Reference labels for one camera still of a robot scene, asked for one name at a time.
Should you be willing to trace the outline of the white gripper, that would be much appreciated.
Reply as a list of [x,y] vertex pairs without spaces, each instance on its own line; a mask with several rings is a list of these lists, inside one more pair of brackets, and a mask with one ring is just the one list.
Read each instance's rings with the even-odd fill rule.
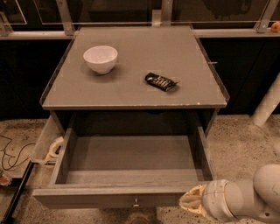
[[179,199],[179,206],[188,213],[201,217],[211,215],[219,222],[234,221],[226,195],[229,181],[213,180],[207,185],[196,185]]

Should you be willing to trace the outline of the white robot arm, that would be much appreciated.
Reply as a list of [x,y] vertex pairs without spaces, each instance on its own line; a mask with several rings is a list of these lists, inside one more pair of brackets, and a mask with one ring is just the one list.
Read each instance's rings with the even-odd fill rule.
[[218,178],[193,187],[178,205],[188,213],[219,223],[253,219],[280,224],[279,149],[268,120],[280,102],[280,75],[252,115],[224,115],[210,133]]

